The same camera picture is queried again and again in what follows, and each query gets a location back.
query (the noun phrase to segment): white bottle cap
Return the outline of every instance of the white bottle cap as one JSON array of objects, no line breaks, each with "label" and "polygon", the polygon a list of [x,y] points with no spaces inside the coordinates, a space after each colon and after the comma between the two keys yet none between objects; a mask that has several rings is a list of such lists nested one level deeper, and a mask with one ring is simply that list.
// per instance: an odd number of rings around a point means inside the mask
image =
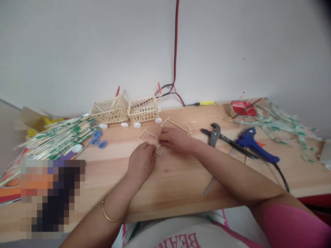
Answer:
[{"label": "white bottle cap", "polygon": [[156,124],[161,124],[162,123],[162,119],[161,118],[156,118],[155,119],[155,123]]},{"label": "white bottle cap", "polygon": [[74,153],[79,153],[82,149],[83,149],[83,146],[80,144],[77,144],[71,148],[71,151]]},{"label": "white bottle cap", "polygon": [[107,125],[107,124],[101,124],[99,127],[100,127],[101,129],[107,129],[107,128],[108,128],[108,125]]},{"label": "white bottle cap", "polygon": [[141,128],[141,123],[140,122],[136,122],[136,123],[133,124],[133,126],[135,128]]},{"label": "white bottle cap", "polygon": [[122,123],[121,123],[121,126],[122,126],[122,127],[129,127],[129,124],[128,124],[128,123],[125,123],[125,122],[122,122]]}]

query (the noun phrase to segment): red object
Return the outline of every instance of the red object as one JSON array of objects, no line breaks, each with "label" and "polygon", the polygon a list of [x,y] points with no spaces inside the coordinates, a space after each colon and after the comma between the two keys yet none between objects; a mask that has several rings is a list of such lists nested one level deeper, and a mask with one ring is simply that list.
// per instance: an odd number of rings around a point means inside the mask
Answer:
[{"label": "red object", "polygon": [[260,143],[260,142],[257,142],[257,141],[256,141],[256,143],[257,143],[260,147],[264,147],[264,146],[267,145],[267,144],[263,144],[263,143]]},{"label": "red object", "polygon": [[158,83],[159,85],[159,92],[160,92],[160,96],[161,96],[161,87],[160,87],[160,83]]},{"label": "red object", "polygon": [[312,210],[312,212],[321,219],[324,223],[331,227],[331,194],[327,195],[318,195],[318,196],[307,196],[298,198],[298,200],[303,204],[310,204],[314,206],[321,206],[329,208],[329,213],[321,213],[318,211]]},{"label": "red object", "polygon": [[[233,107],[233,110],[236,114],[240,113],[243,109],[247,108],[251,103],[246,101],[232,101],[231,105]],[[250,108],[246,109],[244,112],[242,112],[240,115],[247,115],[247,116],[257,116],[257,112],[254,108],[254,106],[251,106]]]},{"label": "red object", "polygon": [[115,97],[118,96],[118,93],[120,92],[120,87],[121,87],[121,86],[118,86],[118,88],[117,88],[117,92],[116,92],[116,96],[115,96]]},{"label": "red object", "polygon": [[10,195],[10,196],[3,196],[0,197],[0,203],[5,203],[11,200],[15,200],[15,199],[19,199],[21,198],[21,194],[17,194],[17,195]]}]

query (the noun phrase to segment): wooden stick frame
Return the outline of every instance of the wooden stick frame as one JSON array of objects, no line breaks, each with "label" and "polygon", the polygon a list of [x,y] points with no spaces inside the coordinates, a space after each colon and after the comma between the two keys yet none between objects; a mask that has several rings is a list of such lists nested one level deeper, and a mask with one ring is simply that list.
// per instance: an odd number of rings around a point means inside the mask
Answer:
[{"label": "wooden stick frame", "polygon": [[189,128],[189,126],[187,126],[187,128],[188,128],[188,131],[186,130],[186,129],[184,129],[184,128],[182,128],[181,126],[179,126],[179,125],[177,125],[176,123],[174,123],[173,121],[171,121],[171,120],[169,120],[169,118],[170,118],[170,116],[160,125],[160,127],[163,127],[162,125],[164,124],[164,123],[166,123],[167,121],[170,121],[172,124],[174,124],[175,126],[177,126],[177,127],[179,127],[180,129],[182,129],[182,130],[184,130],[185,132],[187,132],[187,134],[191,134],[192,135],[192,132],[191,132],[191,130],[190,130],[190,128]]},{"label": "wooden stick frame", "polygon": [[[151,132],[147,131],[147,129],[148,129],[148,127],[146,127],[145,130],[142,131],[142,133],[141,133],[141,134],[138,136],[138,138],[137,138],[141,143],[144,143],[144,142],[140,139],[140,136],[143,135],[144,132],[149,133],[149,134],[151,134],[152,136],[154,136],[155,138],[159,139],[158,136],[156,136],[156,135],[152,134]],[[159,156],[162,155],[163,151],[164,151],[165,148],[166,148],[166,147],[164,146],[163,149],[162,149],[162,151],[159,153],[159,152],[157,152],[157,150],[160,148],[160,146],[161,146],[161,144],[159,144],[158,147],[157,147],[156,150],[155,150],[156,154],[159,155]]]}]

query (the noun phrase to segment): black cable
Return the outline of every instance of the black cable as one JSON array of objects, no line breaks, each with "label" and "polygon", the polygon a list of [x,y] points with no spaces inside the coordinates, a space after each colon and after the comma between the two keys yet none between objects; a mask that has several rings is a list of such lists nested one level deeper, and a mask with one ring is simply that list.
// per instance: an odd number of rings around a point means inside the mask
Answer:
[{"label": "black cable", "polygon": [[160,97],[163,97],[163,96],[166,96],[166,95],[169,95],[169,94],[176,94],[176,95],[180,98],[182,104],[185,106],[185,104],[184,104],[182,98],[180,97],[180,95],[179,95],[177,92],[171,92],[172,89],[174,88],[174,84],[175,84],[175,81],[176,81],[177,33],[178,33],[178,5],[179,5],[179,0],[176,1],[175,50],[174,50],[174,56],[173,56],[173,59],[174,59],[174,60],[173,60],[173,83],[172,83],[172,84],[166,84],[166,85],[162,86],[161,89],[163,89],[163,88],[165,88],[165,87],[169,87],[169,86],[171,86],[171,89],[170,89],[167,93],[161,95]]},{"label": "black cable", "polygon": [[285,179],[283,173],[281,172],[279,166],[277,165],[277,163],[272,163],[272,165],[276,168],[276,170],[278,170],[280,176],[282,177],[287,192],[290,192],[290,188],[289,188],[289,186],[288,186],[288,184],[287,184],[287,181],[286,181],[286,179]]}]

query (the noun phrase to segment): gold bangle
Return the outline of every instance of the gold bangle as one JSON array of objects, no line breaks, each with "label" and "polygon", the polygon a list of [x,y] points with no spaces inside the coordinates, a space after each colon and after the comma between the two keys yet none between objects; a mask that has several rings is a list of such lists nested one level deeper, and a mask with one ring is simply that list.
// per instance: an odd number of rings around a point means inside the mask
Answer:
[{"label": "gold bangle", "polygon": [[103,210],[103,214],[104,214],[104,216],[106,217],[106,219],[107,220],[109,220],[109,221],[112,221],[112,222],[117,222],[117,221],[119,221],[119,220],[113,220],[113,219],[111,219],[111,218],[109,218],[108,216],[107,216],[107,214],[106,214],[106,212],[104,211],[104,200],[106,199],[106,196],[107,196],[108,194],[106,194],[105,195],[105,197],[104,197],[104,199],[103,199],[103,201],[102,201],[102,210]]}]

